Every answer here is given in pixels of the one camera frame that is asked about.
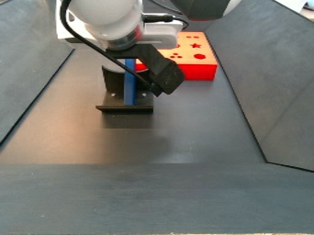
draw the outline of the black base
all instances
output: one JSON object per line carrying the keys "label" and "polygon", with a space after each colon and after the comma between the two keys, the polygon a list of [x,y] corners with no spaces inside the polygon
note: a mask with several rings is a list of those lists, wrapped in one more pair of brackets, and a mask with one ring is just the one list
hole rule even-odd
{"label": "black base", "polygon": [[154,113],[154,95],[151,92],[141,91],[137,94],[135,106],[125,105],[123,94],[107,92],[105,95],[103,105],[97,106],[102,112],[118,113]]}

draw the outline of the circular hole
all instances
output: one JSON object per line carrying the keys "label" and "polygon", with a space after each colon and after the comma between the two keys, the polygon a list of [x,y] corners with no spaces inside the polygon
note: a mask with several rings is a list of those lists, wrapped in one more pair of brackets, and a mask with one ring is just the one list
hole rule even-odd
{"label": "circular hole", "polygon": [[204,60],[204,59],[206,59],[206,56],[204,54],[196,54],[194,58]]}

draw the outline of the red box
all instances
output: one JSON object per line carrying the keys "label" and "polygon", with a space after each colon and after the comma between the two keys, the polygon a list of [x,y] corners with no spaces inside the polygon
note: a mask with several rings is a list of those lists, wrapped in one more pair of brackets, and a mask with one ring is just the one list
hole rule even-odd
{"label": "red box", "polygon": [[[217,75],[217,58],[202,32],[181,32],[178,47],[159,50],[162,55],[174,60],[185,72],[186,80],[214,80]],[[137,72],[147,69],[137,60]]]}

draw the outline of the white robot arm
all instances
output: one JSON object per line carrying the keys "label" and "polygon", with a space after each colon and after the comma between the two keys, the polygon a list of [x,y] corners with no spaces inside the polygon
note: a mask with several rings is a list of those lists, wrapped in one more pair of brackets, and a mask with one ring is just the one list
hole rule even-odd
{"label": "white robot arm", "polygon": [[[241,0],[173,0],[186,16],[197,20],[222,17],[232,2],[240,3]],[[85,34],[90,38],[73,28],[67,20],[69,10],[83,22]],[[177,47],[177,34],[184,23],[176,16],[146,15],[142,0],[62,0],[59,14],[71,35],[138,77],[155,96],[173,93],[185,80],[185,74],[177,63],[163,58],[151,45],[162,49]],[[97,41],[101,47],[86,39]],[[123,58],[139,58],[150,69],[150,77],[143,78],[117,60]]]}
{"label": "white robot arm", "polygon": [[[173,0],[173,3],[189,18],[210,20],[225,16],[241,1]],[[182,22],[174,20],[167,23],[145,23],[142,0],[74,0],[69,9],[77,17],[69,24],[87,38],[97,40],[105,49],[125,50],[135,43],[153,44],[158,49],[177,46]],[[59,22],[59,39],[65,39],[69,34],[61,27]]]}

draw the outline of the black surface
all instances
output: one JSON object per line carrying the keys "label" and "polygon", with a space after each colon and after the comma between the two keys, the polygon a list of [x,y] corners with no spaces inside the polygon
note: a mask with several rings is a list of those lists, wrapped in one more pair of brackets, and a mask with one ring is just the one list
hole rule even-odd
{"label": "black surface", "polygon": [[0,142],[71,53],[55,33],[55,1],[0,6]]}
{"label": "black surface", "polygon": [[103,58],[77,50],[0,147],[0,163],[264,162],[225,74],[155,99],[154,115],[103,115]]}
{"label": "black surface", "polygon": [[314,24],[244,0],[208,30],[269,162],[314,170]]}
{"label": "black surface", "polygon": [[0,232],[313,233],[313,182],[262,163],[2,166]]}
{"label": "black surface", "polygon": [[314,174],[264,162],[224,72],[103,116],[102,63],[75,51],[0,146],[0,233],[313,233]]}

